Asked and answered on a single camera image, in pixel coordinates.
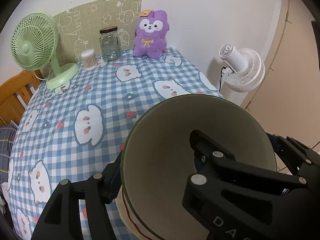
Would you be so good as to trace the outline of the grey plaid pillow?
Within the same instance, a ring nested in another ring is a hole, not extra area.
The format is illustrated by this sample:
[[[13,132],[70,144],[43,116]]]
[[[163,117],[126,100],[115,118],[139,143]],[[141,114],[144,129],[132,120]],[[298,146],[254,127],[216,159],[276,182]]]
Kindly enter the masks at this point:
[[[16,136],[16,127],[12,125],[1,126],[0,130],[0,168],[1,183],[8,181],[9,161],[12,146]]]

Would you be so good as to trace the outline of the white standing fan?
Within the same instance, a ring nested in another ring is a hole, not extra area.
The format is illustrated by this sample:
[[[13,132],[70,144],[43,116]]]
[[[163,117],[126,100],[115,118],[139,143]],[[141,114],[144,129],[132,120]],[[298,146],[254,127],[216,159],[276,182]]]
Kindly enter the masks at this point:
[[[220,48],[219,57],[225,64],[220,70],[219,89],[227,85],[234,92],[229,100],[240,106],[247,94],[262,83],[264,62],[254,49],[231,44]]]

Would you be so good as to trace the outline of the purple plush bunny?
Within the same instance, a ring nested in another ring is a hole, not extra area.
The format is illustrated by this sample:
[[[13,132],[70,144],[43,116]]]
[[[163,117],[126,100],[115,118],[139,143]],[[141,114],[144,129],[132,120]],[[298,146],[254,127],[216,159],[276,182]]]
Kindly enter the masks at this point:
[[[168,15],[164,10],[144,10],[136,23],[133,56],[159,59],[167,47]]]

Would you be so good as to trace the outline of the glass jar with black lid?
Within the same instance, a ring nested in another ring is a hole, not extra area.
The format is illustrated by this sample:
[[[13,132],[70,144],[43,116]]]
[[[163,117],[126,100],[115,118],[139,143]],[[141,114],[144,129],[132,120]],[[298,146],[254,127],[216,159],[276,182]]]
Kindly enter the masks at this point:
[[[118,41],[118,27],[110,26],[99,30],[100,47],[103,60],[110,62],[120,57],[120,45]]]

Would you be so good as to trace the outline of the cotton swab container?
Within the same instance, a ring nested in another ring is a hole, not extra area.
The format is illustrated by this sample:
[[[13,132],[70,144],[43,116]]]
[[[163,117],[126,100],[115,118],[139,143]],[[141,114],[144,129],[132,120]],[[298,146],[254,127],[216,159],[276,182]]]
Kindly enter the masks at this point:
[[[84,67],[84,70],[93,70],[97,68],[97,59],[95,56],[94,49],[88,49],[86,51],[81,52],[81,60]]]

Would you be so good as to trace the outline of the wooden bed headboard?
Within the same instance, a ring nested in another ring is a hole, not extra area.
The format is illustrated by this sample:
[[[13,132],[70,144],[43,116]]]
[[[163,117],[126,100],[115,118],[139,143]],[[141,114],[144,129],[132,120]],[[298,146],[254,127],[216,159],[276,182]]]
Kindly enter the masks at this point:
[[[23,70],[20,74],[8,79],[1,85],[1,126],[10,124],[11,121],[20,123],[27,105],[32,97],[29,86],[37,89],[44,79],[39,70],[34,72]]]

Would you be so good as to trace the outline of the blue checkered tablecloth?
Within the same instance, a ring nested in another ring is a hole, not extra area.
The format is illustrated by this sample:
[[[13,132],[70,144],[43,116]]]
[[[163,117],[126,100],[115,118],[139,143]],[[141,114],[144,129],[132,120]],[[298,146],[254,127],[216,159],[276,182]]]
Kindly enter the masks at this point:
[[[219,91],[180,52],[166,49],[159,59],[97,59],[65,85],[35,90],[21,121],[1,199],[18,239],[30,239],[50,195],[62,179],[82,181],[115,161],[138,118],[166,98]]]

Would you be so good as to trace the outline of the cream bowl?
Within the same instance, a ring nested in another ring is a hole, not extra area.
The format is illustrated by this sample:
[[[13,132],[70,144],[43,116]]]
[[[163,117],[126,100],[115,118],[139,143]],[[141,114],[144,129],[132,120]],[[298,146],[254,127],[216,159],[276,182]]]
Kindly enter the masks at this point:
[[[196,172],[190,133],[198,129],[236,161],[275,171],[276,158],[259,123],[236,104],[211,95],[164,100],[134,124],[121,158],[122,189],[131,210],[158,239],[205,239],[205,229],[182,205]]]

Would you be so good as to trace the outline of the cream plate with red line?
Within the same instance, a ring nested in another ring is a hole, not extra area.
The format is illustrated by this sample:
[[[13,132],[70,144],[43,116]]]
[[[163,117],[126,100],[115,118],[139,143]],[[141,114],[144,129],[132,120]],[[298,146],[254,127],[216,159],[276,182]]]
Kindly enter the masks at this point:
[[[116,205],[119,211],[121,220],[126,225],[126,227],[138,238],[138,239],[158,239],[151,232],[149,232],[143,224],[139,221],[136,215],[131,210],[129,206],[124,191],[122,187],[116,198]]]

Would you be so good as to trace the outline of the green desk fan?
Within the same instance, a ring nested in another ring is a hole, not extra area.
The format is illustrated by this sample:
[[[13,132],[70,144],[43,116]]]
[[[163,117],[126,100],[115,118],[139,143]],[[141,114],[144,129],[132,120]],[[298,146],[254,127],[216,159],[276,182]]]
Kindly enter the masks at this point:
[[[79,71],[76,63],[60,66],[57,59],[59,31],[52,16],[34,12],[25,16],[15,28],[11,38],[11,54],[24,70],[39,70],[50,64],[52,72],[47,77],[47,88],[56,89],[67,83]]]

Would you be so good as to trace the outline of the beige cabinet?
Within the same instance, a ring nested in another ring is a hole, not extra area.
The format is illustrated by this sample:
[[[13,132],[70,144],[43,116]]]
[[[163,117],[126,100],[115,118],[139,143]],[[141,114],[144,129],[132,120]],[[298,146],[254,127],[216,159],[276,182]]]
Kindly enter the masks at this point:
[[[263,129],[319,152],[319,56],[316,22],[301,0],[282,0],[263,83],[242,103]]]

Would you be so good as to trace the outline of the beige elephant pattern mat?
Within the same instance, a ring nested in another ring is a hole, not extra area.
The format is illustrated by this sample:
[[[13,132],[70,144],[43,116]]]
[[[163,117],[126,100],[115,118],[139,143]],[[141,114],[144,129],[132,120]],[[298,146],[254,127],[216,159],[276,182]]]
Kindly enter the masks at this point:
[[[81,52],[88,49],[101,55],[100,29],[106,27],[118,27],[121,50],[132,49],[141,6],[142,0],[97,0],[55,15],[59,64],[79,62]]]

